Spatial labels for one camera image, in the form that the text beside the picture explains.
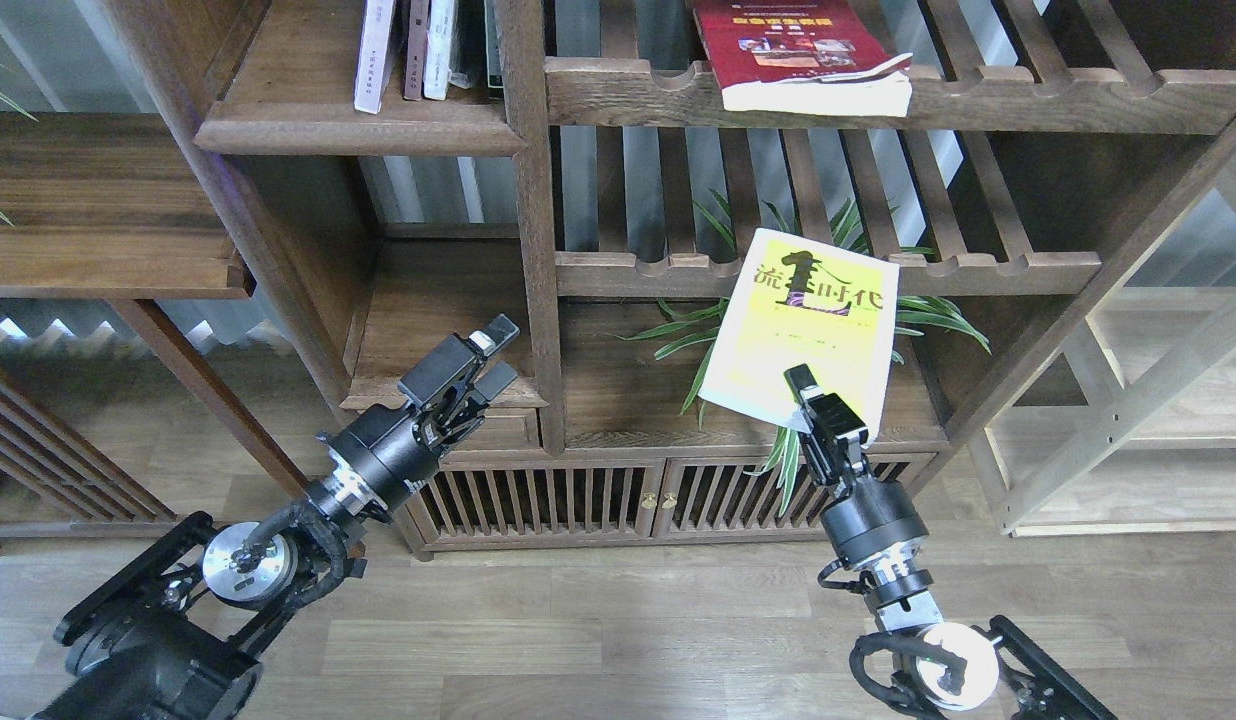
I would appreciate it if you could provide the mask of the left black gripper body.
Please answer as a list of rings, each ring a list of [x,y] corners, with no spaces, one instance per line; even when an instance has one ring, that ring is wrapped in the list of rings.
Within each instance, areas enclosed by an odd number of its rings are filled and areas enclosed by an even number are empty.
[[[489,393],[476,375],[487,359],[489,337],[454,333],[400,378],[400,408],[375,405],[335,436],[318,433],[335,468],[316,489],[316,508],[328,516],[386,516],[403,505],[449,450],[485,424]]]

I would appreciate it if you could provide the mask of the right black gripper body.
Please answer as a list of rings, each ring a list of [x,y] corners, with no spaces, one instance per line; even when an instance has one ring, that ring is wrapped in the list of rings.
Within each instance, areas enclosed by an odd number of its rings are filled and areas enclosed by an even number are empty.
[[[868,429],[837,395],[798,401],[810,432],[801,433],[811,478],[832,498],[822,513],[838,564],[852,571],[913,571],[928,530],[899,482],[880,480],[865,454]]]

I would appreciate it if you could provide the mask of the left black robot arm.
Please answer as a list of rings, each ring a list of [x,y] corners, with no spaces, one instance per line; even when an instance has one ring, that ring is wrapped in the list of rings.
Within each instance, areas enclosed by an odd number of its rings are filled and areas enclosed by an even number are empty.
[[[57,625],[73,683],[38,718],[237,718],[286,624],[365,574],[367,522],[389,522],[485,424],[517,377],[498,354],[518,333],[506,315],[450,333],[400,378],[403,404],[324,436],[331,473],[263,520],[194,513],[151,543]]]

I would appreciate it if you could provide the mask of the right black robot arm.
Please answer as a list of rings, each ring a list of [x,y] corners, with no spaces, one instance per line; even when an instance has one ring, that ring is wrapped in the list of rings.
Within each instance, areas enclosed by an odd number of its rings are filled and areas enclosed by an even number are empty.
[[[784,374],[803,416],[798,442],[818,487],[831,492],[822,525],[834,559],[818,582],[836,588],[836,571],[854,571],[843,592],[860,594],[878,620],[848,656],[870,697],[910,718],[943,719],[981,706],[1005,685],[1018,719],[1110,719],[1103,701],[1062,669],[1017,625],[997,615],[988,629],[948,622],[929,594],[932,574],[915,564],[928,530],[908,492],[874,474],[864,452],[868,429],[840,396],[815,382],[810,366]]]

